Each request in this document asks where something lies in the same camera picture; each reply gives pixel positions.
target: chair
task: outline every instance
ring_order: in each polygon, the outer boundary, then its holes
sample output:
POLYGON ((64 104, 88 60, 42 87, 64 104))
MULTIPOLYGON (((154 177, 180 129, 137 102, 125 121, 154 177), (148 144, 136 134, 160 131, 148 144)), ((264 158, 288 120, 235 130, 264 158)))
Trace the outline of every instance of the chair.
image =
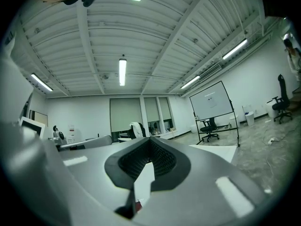
MULTIPOLYGON (((146 137, 145 129, 144 129, 143 125, 141 123, 139 123, 139 125, 140 125, 140 128, 141 128, 143 137, 146 137)), ((131 129, 127 131, 127 134, 128 134, 129 138, 136 139, 136 136, 135 136, 134 130, 133 130, 133 126, 131 126, 131 129)))
POLYGON ((277 118, 280 118, 279 119, 279 124, 281 124, 281 120, 282 120, 283 117, 285 117, 285 116, 290 117, 291 120, 293 118, 292 118, 292 113, 286 111, 286 109, 290 105, 290 100, 287 97, 285 80, 284 80, 284 78, 281 74, 278 76, 278 81, 279 81, 279 84, 280 84, 281 98, 278 98, 278 96, 273 98, 273 99, 276 100, 276 104, 274 104, 272 106, 272 108, 273 108, 274 111, 278 111, 278 114, 279 114, 278 116, 276 116, 274 118, 274 121, 276 121, 277 118))
POLYGON ((207 138, 207 142, 209 142, 210 138, 216 137, 218 140, 220 139, 218 134, 211 134, 214 130, 217 129, 217 126, 214 122, 214 117, 210 118, 208 121, 203 121, 205 127, 201 128, 202 132, 206 132, 208 135, 202 137, 201 141, 204 141, 204 138, 207 138))

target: gray plastic surface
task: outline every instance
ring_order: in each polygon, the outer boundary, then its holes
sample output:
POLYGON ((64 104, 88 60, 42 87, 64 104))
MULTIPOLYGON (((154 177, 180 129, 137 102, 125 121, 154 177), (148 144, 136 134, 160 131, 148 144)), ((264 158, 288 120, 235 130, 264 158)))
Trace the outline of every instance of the gray plastic surface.
POLYGON ((250 178, 219 156, 156 139, 186 154, 190 173, 174 190, 152 192, 143 209, 128 220, 113 211, 126 204, 131 192, 111 182, 104 162, 111 154, 148 138, 59 153, 50 141, 43 144, 26 128, 0 124, 0 129, 4 142, 0 158, 9 181, 28 207, 50 225, 216 226, 235 222, 234 212, 215 185, 222 176, 229 177, 255 207, 266 199, 250 178), (82 156, 87 161, 69 167, 62 161, 82 156))

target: white desk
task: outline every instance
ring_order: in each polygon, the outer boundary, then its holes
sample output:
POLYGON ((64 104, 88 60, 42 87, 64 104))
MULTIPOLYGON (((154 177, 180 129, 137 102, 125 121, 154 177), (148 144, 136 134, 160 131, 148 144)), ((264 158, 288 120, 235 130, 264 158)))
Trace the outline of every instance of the white desk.
POLYGON ((214 153, 220 156, 221 158, 225 159, 227 162, 231 163, 232 165, 234 166, 237 165, 238 147, 236 145, 220 145, 220 146, 189 145, 189 146, 214 153))

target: trash can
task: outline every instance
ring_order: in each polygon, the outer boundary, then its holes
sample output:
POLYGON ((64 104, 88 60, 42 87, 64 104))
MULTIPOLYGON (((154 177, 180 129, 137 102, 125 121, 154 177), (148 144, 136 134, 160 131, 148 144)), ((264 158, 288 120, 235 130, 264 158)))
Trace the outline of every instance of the trash can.
POLYGON ((197 133, 198 132, 197 125, 190 126, 190 130, 192 133, 197 133))
POLYGON ((269 102, 267 102, 265 105, 266 105, 266 109, 267 109, 267 112, 269 114, 269 117, 270 118, 275 118, 277 115, 278 115, 278 112, 277 111, 274 111, 272 106, 276 104, 276 101, 275 100, 270 100, 269 102))
MULTIPOLYGON (((236 121, 237 121, 237 127, 239 128, 240 123, 238 121, 238 115, 236 115, 236 121)), ((230 124, 231 124, 232 128, 236 128, 236 123, 235 123, 235 117, 234 117, 234 115, 230 116, 230 124)))
POLYGON ((245 113, 246 116, 246 122, 248 123, 248 126, 253 126, 254 125, 254 112, 247 112, 245 113))
POLYGON ((204 127, 203 122, 198 121, 198 129, 197 129, 197 125, 194 124, 194 125, 191 125, 191 126, 190 126, 190 130, 191 130, 192 133, 197 133, 198 130, 200 130, 202 127, 204 127))

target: computer monitor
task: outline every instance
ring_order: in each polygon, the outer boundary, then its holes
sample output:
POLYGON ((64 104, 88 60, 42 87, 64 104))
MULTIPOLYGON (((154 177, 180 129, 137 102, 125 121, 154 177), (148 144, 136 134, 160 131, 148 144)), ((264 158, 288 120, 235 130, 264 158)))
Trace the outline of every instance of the computer monitor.
POLYGON ((31 120, 26 117, 22 117, 20 120, 20 126, 27 127, 33 131, 35 131, 39 137, 42 139, 45 131, 45 124, 31 120))

